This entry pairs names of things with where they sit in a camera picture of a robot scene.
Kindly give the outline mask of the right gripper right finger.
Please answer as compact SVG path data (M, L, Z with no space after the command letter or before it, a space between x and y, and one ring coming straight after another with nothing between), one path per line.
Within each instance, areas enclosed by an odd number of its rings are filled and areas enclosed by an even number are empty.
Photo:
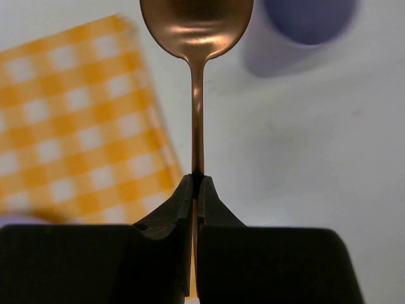
M200 186L197 294L201 303L362 303L349 252L330 229L248 227Z

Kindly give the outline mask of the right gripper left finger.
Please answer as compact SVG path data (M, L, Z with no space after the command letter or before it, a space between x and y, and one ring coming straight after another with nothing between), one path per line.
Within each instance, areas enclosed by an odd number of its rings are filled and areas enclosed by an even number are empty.
M190 293L190 175L138 222L7 225L2 303L183 303Z

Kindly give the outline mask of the yellow checkered cloth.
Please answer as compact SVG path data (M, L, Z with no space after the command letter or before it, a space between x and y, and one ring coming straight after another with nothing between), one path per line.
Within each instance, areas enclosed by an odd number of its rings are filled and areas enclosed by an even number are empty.
M182 177L136 29L113 15L1 53L1 213L133 223Z

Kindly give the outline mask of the lavender plate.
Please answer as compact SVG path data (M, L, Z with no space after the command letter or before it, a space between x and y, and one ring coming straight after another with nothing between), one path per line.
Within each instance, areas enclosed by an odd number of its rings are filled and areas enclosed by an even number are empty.
M6 214L0 216L0 228L7 225L37 225L37 224L49 224L48 221L33 217L30 215L13 215Z

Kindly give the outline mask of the copper spoon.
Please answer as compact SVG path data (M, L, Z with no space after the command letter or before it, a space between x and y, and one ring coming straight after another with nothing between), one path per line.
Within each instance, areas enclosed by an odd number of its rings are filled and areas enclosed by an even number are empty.
M147 29L171 55L185 60L192 86L192 170L172 196L135 224L144 303L183 303L196 275L203 303L228 303L244 224L221 202L204 173L205 64L243 36L252 1L141 1Z

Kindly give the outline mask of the lavender cup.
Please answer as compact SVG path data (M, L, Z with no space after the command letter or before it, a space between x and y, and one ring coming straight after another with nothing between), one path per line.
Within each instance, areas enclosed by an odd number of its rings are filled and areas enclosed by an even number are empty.
M255 1L244 35L245 68L261 78L286 72L349 29L359 1Z

